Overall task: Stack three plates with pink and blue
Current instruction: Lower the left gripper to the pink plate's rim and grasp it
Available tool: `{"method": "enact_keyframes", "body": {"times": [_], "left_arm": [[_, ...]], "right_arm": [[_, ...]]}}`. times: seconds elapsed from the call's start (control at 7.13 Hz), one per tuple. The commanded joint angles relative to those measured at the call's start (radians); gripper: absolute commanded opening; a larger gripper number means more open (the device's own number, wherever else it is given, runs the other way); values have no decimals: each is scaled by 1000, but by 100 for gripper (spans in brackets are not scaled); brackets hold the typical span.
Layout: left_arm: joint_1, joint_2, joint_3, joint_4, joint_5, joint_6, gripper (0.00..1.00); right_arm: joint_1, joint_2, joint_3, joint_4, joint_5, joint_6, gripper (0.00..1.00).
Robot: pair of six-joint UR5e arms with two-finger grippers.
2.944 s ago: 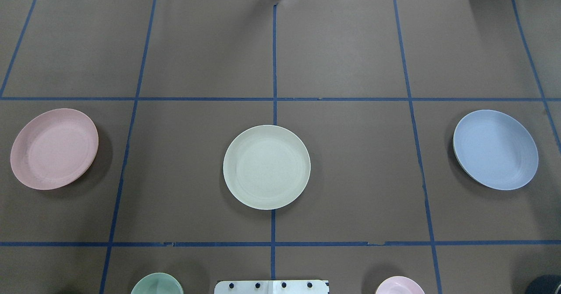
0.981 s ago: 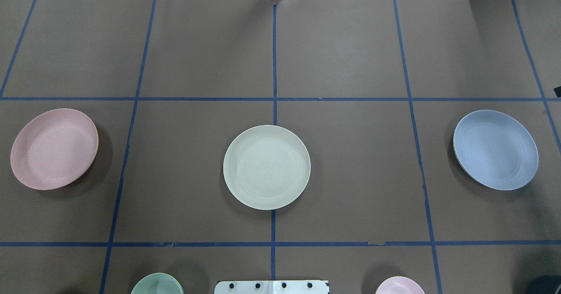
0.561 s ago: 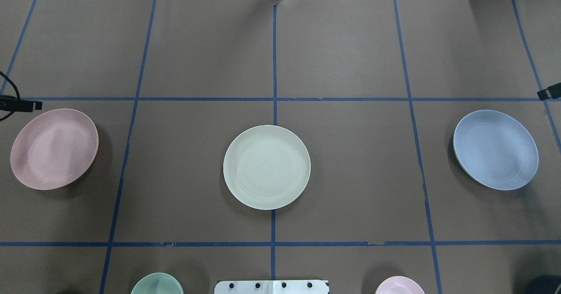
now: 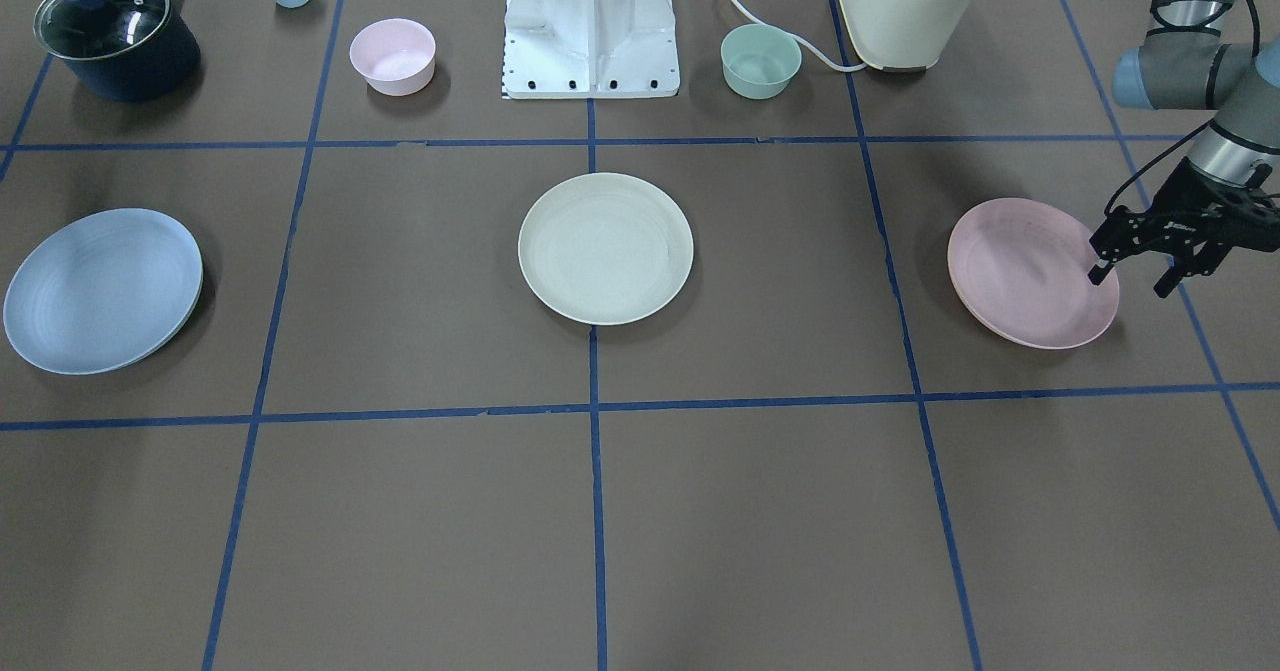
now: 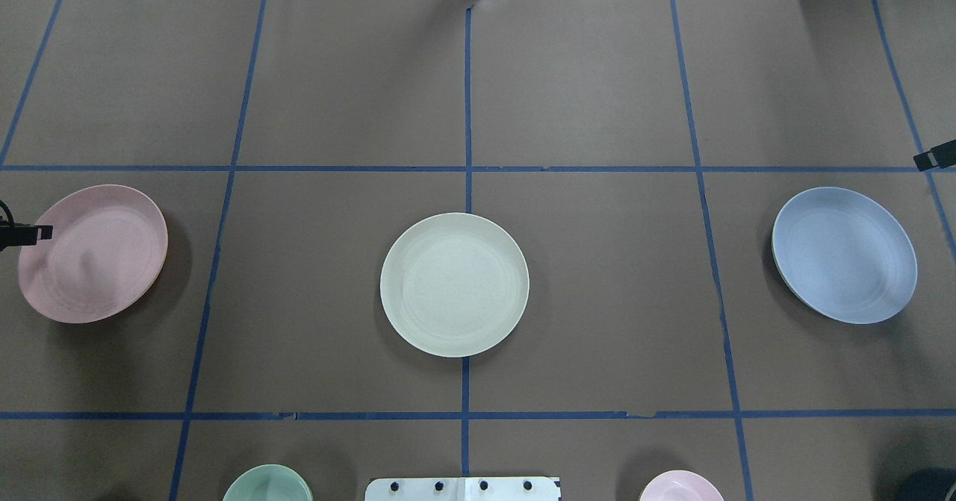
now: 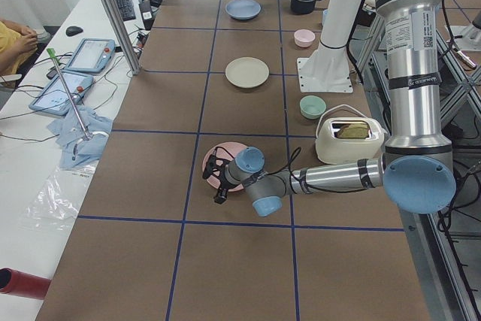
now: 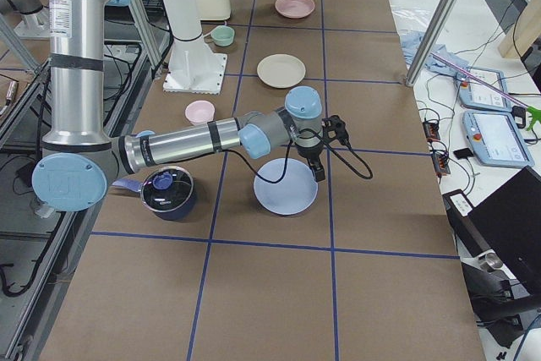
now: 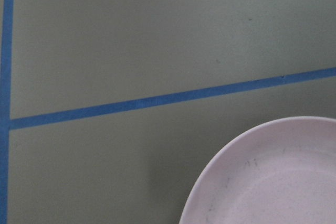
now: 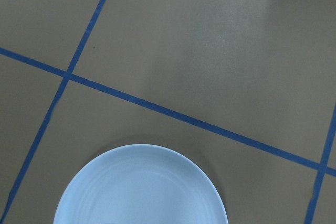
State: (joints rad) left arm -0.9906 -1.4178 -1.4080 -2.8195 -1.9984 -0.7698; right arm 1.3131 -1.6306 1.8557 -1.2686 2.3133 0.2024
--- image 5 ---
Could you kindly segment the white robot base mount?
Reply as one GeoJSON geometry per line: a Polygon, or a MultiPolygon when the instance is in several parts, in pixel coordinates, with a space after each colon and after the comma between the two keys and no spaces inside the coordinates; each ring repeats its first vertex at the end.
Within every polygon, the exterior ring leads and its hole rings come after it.
{"type": "Polygon", "coordinates": [[[365,500],[560,500],[559,478],[411,477],[372,480],[365,500]]]}

